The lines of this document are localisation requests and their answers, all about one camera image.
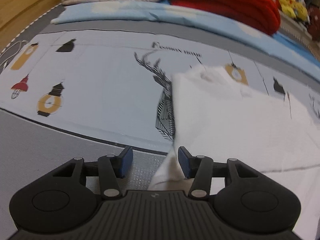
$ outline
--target lamp print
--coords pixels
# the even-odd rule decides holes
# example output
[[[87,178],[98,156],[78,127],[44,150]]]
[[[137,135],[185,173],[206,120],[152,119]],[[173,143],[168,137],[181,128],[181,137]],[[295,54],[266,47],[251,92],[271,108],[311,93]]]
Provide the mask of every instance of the lamp print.
[[[75,47],[74,41],[76,41],[76,39],[66,42],[59,49],[57,49],[56,52],[71,52]]]
[[[12,95],[11,95],[11,99],[15,99],[18,97],[18,95],[20,94],[21,91],[23,92],[27,92],[28,91],[28,85],[27,85],[27,82],[28,82],[28,76],[27,75],[25,78],[21,79],[21,81],[17,84],[14,84],[12,86]]]
[[[310,106],[312,108],[312,111],[315,113],[316,117],[320,120],[320,111],[319,111],[319,101],[316,101],[316,98],[314,96],[311,96],[309,94],[309,98],[312,101],[312,104],[310,103]]]
[[[38,43],[31,44],[24,53],[17,59],[17,61],[11,66],[11,70],[19,70],[23,64],[31,57],[31,55],[36,51],[38,48]]]
[[[44,95],[38,101],[38,114],[48,117],[56,112],[62,105],[61,92],[64,90],[62,83],[52,87],[50,93]]]
[[[283,86],[279,84],[279,82],[276,80],[275,77],[273,77],[273,89],[275,90],[275,92],[278,92],[279,94],[283,94],[284,95],[284,98],[283,98],[283,101],[285,99],[285,91],[283,89]]]
[[[225,69],[233,80],[244,85],[248,85],[247,77],[245,76],[243,69],[238,68],[234,63],[227,64]]]

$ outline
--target wooden bed frame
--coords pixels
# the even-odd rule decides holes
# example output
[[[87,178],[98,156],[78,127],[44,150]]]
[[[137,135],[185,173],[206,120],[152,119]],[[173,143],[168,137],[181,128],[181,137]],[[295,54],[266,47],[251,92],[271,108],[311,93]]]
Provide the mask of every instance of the wooden bed frame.
[[[26,26],[60,0],[0,0],[0,52]]]

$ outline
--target dark red cloth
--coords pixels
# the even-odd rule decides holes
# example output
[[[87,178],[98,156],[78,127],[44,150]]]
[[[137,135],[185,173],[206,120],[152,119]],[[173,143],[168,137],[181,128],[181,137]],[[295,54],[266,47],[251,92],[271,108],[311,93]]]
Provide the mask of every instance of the dark red cloth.
[[[316,6],[310,6],[308,14],[310,17],[308,32],[311,34],[313,41],[320,41],[320,10]]]
[[[173,5],[220,14],[272,35],[280,26],[273,0],[172,0]]]

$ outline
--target deer print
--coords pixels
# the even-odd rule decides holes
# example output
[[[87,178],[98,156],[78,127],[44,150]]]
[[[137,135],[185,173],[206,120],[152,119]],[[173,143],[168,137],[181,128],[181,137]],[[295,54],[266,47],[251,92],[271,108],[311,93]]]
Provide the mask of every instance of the deer print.
[[[139,59],[137,53],[135,52],[134,57],[139,65],[143,66],[154,74],[153,79],[163,87],[163,92],[160,96],[158,104],[156,128],[164,138],[173,140],[175,125],[172,108],[172,84],[171,81],[166,77],[164,71],[159,67],[160,59],[157,59],[153,66],[148,61],[148,56],[156,51],[157,50],[153,50],[142,55],[141,59]]]

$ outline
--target yellow lamp print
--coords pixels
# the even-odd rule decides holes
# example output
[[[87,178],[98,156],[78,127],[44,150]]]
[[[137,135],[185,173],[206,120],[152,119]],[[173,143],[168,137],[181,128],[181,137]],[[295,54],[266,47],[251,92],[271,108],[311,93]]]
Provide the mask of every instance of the yellow lamp print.
[[[38,43],[31,44],[24,53],[17,59],[17,61],[11,66],[11,70],[19,70],[23,64],[30,58],[30,56],[36,51],[38,48]]]
[[[248,85],[248,81],[245,76],[244,70],[241,68],[238,68],[234,63],[227,64],[226,71],[233,80],[239,83],[242,83],[244,85]]]
[[[48,117],[55,113],[62,105],[61,92],[64,90],[62,83],[52,87],[50,93],[44,95],[38,101],[38,114]]]

